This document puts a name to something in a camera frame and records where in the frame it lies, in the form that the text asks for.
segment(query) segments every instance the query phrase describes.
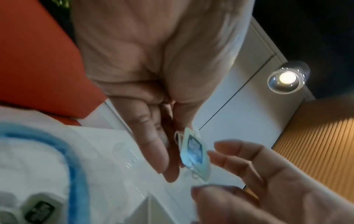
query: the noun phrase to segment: palm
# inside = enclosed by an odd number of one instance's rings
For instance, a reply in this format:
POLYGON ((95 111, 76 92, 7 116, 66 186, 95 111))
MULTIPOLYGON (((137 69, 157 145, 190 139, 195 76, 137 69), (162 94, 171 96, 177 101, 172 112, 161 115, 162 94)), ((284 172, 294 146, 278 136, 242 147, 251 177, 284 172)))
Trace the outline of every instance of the palm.
POLYGON ((173 134, 191 125, 227 74, 252 6, 248 0, 73 2, 87 76, 111 99, 147 161, 168 181, 179 174, 173 134))

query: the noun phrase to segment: brown slatted wall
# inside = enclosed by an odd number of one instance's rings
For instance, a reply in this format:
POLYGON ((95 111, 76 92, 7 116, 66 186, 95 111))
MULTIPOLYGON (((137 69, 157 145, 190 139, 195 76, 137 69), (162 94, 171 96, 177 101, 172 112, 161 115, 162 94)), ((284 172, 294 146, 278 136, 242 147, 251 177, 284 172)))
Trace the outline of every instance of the brown slatted wall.
POLYGON ((302 104, 273 150, 354 202, 354 97, 302 104))

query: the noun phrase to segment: cabinet door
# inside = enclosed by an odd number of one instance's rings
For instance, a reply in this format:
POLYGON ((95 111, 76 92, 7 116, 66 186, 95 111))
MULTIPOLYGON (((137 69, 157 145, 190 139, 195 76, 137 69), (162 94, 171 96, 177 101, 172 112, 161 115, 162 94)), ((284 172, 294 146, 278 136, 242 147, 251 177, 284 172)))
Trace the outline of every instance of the cabinet door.
POLYGON ((229 74, 227 74, 213 95, 198 111, 193 125, 200 129, 272 56, 257 32, 250 26, 229 74))
MULTIPOLYGON (((280 64, 271 59, 232 99, 200 129, 209 149, 222 139, 241 139, 272 147, 303 100, 301 92, 280 95, 267 78, 280 64)), ((244 187, 240 178, 212 168, 210 183, 244 187)))

